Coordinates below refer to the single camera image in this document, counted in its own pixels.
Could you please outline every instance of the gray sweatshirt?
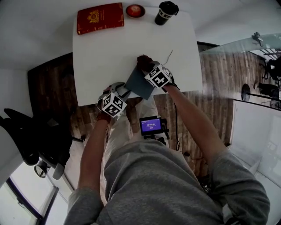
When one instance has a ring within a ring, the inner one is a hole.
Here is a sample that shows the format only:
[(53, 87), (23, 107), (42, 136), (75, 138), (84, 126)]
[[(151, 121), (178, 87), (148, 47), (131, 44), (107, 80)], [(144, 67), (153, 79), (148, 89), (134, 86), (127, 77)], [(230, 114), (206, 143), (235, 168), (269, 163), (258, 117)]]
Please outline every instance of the gray sweatshirt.
[(217, 225), (225, 204), (241, 224), (266, 224), (266, 192), (230, 152), (217, 155), (209, 171), (207, 195), (180, 152), (156, 140), (128, 144), (105, 165), (108, 204), (95, 190), (77, 189), (65, 225)]

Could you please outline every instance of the floor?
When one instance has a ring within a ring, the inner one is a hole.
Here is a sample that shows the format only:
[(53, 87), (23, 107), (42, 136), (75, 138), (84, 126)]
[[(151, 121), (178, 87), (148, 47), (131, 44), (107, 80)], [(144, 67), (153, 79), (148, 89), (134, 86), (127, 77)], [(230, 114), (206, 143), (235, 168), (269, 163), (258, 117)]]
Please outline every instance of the floor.
[[(198, 48), (203, 50), (208, 47), (200, 45)], [(252, 93), (259, 94), (253, 89), (253, 84), (255, 81), (261, 81), (264, 70), (259, 64), (263, 61), (252, 53), (201, 55), (200, 61), (203, 90), (184, 94), (207, 114), (223, 142), (228, 144), (233, 113), (232, 99), (241, 99), (241, 87), (244, 83), (251, 87)], [(71, 156), (65, 168), (67, 178), (76, 188), (84, 144), (95, 124), (98, 109), (95, 105), (78, 107), (72, 65), (72, 54), (67, 54), (30, 70), (28, 80), (32, 110), (35, 116), (51, 116), (59, 123), (69, 126), (74, 137), (86, 136), (84, 143), (73, 142), (70, 149)], [(168, 121), (171, 137), (169, 145), (171, 149), (175, 149), (176, 129), (173, 102), (166, 94), (157, 95), (154, 98), (159, 115)], [(133, 132), (137, 132), (139, 129), (134, 107), (140, 100), (140, 98), (129, 99), (126, 108)], [(257, 97), (251, 97), (250, 101), (259, 104), (266, 102), (265, 99)], [(195, 175), (198, 177), (206, 175), (208, 167), (180, 118), (178, 119), (178, 137), (180, 151), (190, 153), (190, 157), (187, 157), (186, 160)]]

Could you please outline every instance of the leg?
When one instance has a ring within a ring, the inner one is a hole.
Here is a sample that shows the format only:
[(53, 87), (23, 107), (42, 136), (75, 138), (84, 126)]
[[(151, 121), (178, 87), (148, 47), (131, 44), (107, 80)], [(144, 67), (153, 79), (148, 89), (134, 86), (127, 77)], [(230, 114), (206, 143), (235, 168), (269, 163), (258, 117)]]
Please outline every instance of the leg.
[(120, 118), (111, 127), (109, 139), (104, 151), (103, 164), (105, 166), (107, 160), (115, 149), (121, 148), (133, 136), (130, 122), (126, 115)]
[[(148, 100), (143, 99), (140, 103), (138, 103), (136, 105), (136, 111), (137, 111), (138, 118), (157, 116), (158, 110), (157, 110), (153, 96), (150, 96)], [(167, 137), (164, 133), (156, 134), (155, 136), (157, 139), (163, 137), (166, 142), (166, 146), (167, 147), (169, 146)], [(130, 142), (135, 142), (135, 141), (139, 141), (139, 140), (143, 140), (143, 137), (141, 136), (141, 131), (136, 133), (134, 135), (134, 137), (130, 140)]]

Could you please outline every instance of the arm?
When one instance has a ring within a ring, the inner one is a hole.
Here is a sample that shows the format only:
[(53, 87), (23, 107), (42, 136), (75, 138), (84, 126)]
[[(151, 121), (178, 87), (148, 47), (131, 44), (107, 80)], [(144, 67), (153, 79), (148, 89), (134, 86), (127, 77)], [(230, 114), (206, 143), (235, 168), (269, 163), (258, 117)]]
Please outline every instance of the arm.
[(104, 152), (104, 137), (110, 117), (97, 116), (97, 123), (84, 149), (78, 189), (68, 200), (68, 215), (64, 225), (93, 224), (103, 208), (100, 196), (101, 161)]
[(226, 151), (208, 117), (176, 87), (165, 86), (210, 170), (211, 197), (246, 224), (265, 224), (270, 203), (264, 187)]
[(175, 86), (165, 86), (165, 89), (174, 101), (185, 127), (201, 149), (206, 162), (210, 164), (215, 155), (225, 150), (217, 130), (208, 117)]
[(100, 191), (101, 161), (107, 124), (107, 120), (98, 120), (89, 137), (81, 159), (78, 188)]

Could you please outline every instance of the white table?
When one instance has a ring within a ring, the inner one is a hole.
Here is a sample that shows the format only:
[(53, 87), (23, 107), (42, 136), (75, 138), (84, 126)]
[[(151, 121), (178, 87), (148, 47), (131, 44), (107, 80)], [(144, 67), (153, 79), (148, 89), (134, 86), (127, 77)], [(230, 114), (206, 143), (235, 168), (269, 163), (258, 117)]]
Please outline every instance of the white table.
[[(126, 82), (137, 64), (147, 55), (164, 64), (173, 74), (181, 91), (202, 89), (200, 58), (191, 18), (180, 11), (163, 26), (154, 23), (158, 8), (146, 7), (139, 19), (124, 12), (125, 26), (79, 36), (76, 19), (73, 29), (73, 65), (78, 105), (97, 102), (110, 84)], [(153, 94), (163, 94), (155, 89)], [(131, 93), (130, 98), (137, 97)]]

